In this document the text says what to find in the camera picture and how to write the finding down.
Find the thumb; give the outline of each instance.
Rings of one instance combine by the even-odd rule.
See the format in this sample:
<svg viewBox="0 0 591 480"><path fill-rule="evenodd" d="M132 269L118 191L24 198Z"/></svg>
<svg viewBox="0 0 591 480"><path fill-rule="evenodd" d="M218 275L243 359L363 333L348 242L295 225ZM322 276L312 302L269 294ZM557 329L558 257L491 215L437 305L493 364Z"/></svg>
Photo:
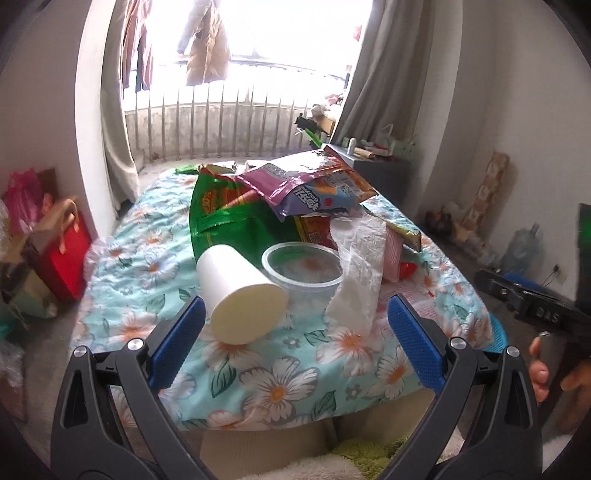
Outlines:
<svg viewBox="0 0 591 480"><path fill-rule="evenodd" d="M578 364L564 380L560 382L560 388L565 392L579 388L581 385L591 386L591 360L585 360Z"/></svg>

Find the red gift bag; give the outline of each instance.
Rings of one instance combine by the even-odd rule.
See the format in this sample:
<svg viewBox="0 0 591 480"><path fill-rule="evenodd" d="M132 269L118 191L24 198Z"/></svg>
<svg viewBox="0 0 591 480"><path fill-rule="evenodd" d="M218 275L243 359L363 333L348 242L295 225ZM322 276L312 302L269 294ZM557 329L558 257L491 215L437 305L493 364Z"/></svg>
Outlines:
<svg viewBox="0 0 591 480"><path fill-rule="evenodd" d="M61 301L80 300L86 288L84 257L90 235L76 204L60 200L34 229L30 242L38 252L35 271Z"/></svg>

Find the beige curtain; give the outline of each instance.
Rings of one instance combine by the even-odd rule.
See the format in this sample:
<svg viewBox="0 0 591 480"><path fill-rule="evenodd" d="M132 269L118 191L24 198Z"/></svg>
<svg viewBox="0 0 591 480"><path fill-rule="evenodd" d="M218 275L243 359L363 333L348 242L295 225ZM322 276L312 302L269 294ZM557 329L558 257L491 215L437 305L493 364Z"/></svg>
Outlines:
<svg viewBox="0 0 591 480"><path fill-rule="evenodd" d="M394 124L400 137L415 120L414 99L424 84L424 41L430 0L374 0L359 60L332 142L374 140Z"/></svg>
<svg viewBox="0 0 591 480"><path fill-rule="evenodd" d="M139 196L139 177L129 148L121 88L121 48L127 4L128 0L115 2L107 33L100 86L105 159L117 210L125 200L135 202Z"/></svg>

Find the metal screw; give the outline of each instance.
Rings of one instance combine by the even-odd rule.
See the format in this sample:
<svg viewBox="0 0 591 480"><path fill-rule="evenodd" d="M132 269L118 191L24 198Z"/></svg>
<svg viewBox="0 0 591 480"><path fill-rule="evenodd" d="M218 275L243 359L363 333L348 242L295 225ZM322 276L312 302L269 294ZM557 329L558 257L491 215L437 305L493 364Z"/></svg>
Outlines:
<svg viewBox="0 0 591 480"><path fill-rule="evenodd" d="M449 340L449 344L456 350L464 350L466 348L466 341L463 338L454 337Z"/></svg>
<svg viewBox="0 0 591 480"><path fill-rule="evenodd" d="M74 356L81 357L86 355L87 349L85 346L77 346L74 348Z"/></svg>
<svg viewBox="0 0 591 480"><path fill-rule="evenodd" d="M519 356L519 349L516 346L509 345L507 347L507 353L515 358Z"/></svg>
<svg viewBox="0 0 591 480"><path fill-rule="evenodd" d="M139 350L143 346L144 341L141 338L134 338L133 340L130 340L127 344L127 348L129 348L129 350Z"/></svg>

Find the brown puffer jacket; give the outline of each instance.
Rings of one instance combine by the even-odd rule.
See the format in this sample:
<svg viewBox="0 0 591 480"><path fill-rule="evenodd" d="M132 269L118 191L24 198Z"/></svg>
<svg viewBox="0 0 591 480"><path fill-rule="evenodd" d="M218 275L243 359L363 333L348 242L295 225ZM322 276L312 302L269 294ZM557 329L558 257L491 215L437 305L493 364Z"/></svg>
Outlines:
<svg viewBox="0 0 591 480"><path fill-rule="evenodd" d="M214 0L195 0L177 51L184 52L194 36L187 63L187 85L225 80L231 55L228 36Z"/></svg>

